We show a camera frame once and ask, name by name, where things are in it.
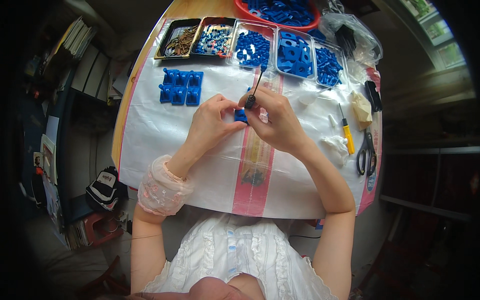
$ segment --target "screwdriver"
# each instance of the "screwdriver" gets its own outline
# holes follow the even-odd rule
[[[257,91],[257,87],[258,87],[258,84],[260,83],[260,79],[262,78],[262,75],[263,73],[265,72],[265,70],[267,69],[267,65],[266,64],[263,64],[261,67],[260,67],[260,76],[258,76],[258,81],[257,81],[257,86],[255,87],[255,90],[253,91],[253,94],[249,95],[247,97],[247,102],[245,102],[245,108],[246,109],[251,109],[253,107],[253,105],[255,104],[255,92]]]
[[[340,105],[340,103],[338,104],[338,107],[340,107],[340,112],[342,113],[343,131],[345,132],[345,138],[347,139],[348,153],[354,154],[355,146],[353,145],[353,138],[352,138],[352,134],[350,133],[350,126],[347,123],[347,119],[343,115],[342,106]]]

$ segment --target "yellow screwdriver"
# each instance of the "yellow screwdriver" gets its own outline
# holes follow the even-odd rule
[[[350,126],[347,124],[347,119],[343,115],[343,111],[342,111],[342,107],[341,107],[340,103],[338,104],[338,107],[340,107],[340,112],[342,113],[343,131],[345,132],[345,138],[347,139],[348,153],[349,154],[354,154],[355,153],[355,146],[353,145],[353,138],[352,138],[352,134],[350,133]]]

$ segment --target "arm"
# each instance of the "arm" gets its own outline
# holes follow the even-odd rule
[[[157,158],[138,189],[133,214],[131,252],[131,293],[145,288],[165,266],[162,222],[180,210],[192,192],[187,180],[190,167],[226,135],[245,128],[243,122],[224,123],[226,111],[239,109],[237,103],[218,94],[202,103],[193,115],[187,140],[170,159]],[[160,191],[166,190],[166,196]]]
[[[245,104],[252,91],[244,95]],[[355,202],[347,183],[315,142],[303,131],[286,97],[258,87],[256,103],[245,115],[258,136],[277,150],[300,160],[310,173],[327,212],[322,238],[312,262],[316,274],[332,294],[346,300],[351,286],[351,252],[355,223]],[[268,112],[268,123],[259,119],[260,109]]]

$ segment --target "woman's left hand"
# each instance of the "woman's left hand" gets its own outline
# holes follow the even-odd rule
[[[241,108],[238,103],[226,99],[221,94],[216,94],[202,103],[193,115],[187,140],[167,163],[168,170],[184,178],[190,167],[205,152],[215,147],[228,134],[245,128],[247,124],[241,121],[223,122],[222,118],[226,111],[234,109]]]

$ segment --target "clear plastic container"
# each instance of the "clear plastic container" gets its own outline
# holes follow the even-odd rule
[[[300,36],[303,40],[305,40],[305,42],[308,44],[309,48],[310,48],[310,60],[312,62],[312,67],[313,67],[313,70],[312,70],[312,73],[311,75],[308,75],[307,77],[302,77],[302,76],[298,76],[298,75],[295,75],[295,74],[290,74],[290,73],[287,73],[287,72],[284,72],[282,70],[280,70],[278,68],[278,63],[277,63],[277,58],[278,58],[278,46],[280,45],[280,39],[281,39],[281,33],[282,32],[287,32],[287,33],[292,33],[296,36]],[[275,65],[275,69],[281,73],[281,74],[286,74],[288,76],[293,76],[293,77],[297,77],[297,78],[301,78],[301,79],[309,79],[309,80],[315,80],[315,68],[316,68],[316,64],[315,64],[315,52],[313,51],[313,39],[312,39],[312,36],[311,35],[308,35],[304,32],[300,32],[300,31],[297,31],[297,30],[292,30],[292,29],[287,29],[287,28],[284,28],[284,27],[279,27],[276,31],[276,34],[275,34],[275,61],[274,61],[274,65]]]
[[[269,58],[268,58],[268,64],[267,64],[267,72],[274,72],[275,67],[274,67],[274,52],[275,52],[275,32],[276,32],[276,26],[270,26],[266,25],[260,22],[256,21],[250,21],[250,20],[237,20],[237,23],[235,25],[234,33],[233,33],[233,40],[232,40],[232,48],[230,50],[230,55],[229,58],[227,59],[227,63],[230,65],[238,66],[240,67],[241,70],[246,71],[246,72],[252,72],[255,73],[256,69],[259,69],[260,66],[246,66],[240,64],[241,61],[237,58],[237,41],[239,39],[239,36],[241,33],[248,34],[248,31],[255,31],[259,34],[261,34],[264,39],[270,42],[270,49],[268,51]]]
[[[347,70],[347,58],[343,54],[340,47],[329,44],[329,43],[326,43],[326,42],[321,42],[319,39],[317,39],[315,37],[313,37],[312,40],[313,40],[314,49],[326,48],[330,52],[333,52],[336,56],[336,61],[338,62],[338,64],[340,66],[343,67],[343,70],[340,70],[338,72],[338,78],[340,79],[342,84],[337,83],[334,86],[321,84],[320,83],[320,78],[321,77],[317,72],[317,59],[316,59],[317,55],[316,55],[316,53],[314,53],[314,57],[315,57],[315,80],[316,80],[317,84],[319,84],[319,85],[321,85],[325,88],[333,88],[333,89],[338,90],[338,91],[347,91],[348,92],[349,91],[349,80],[348,80],[348,70]]]

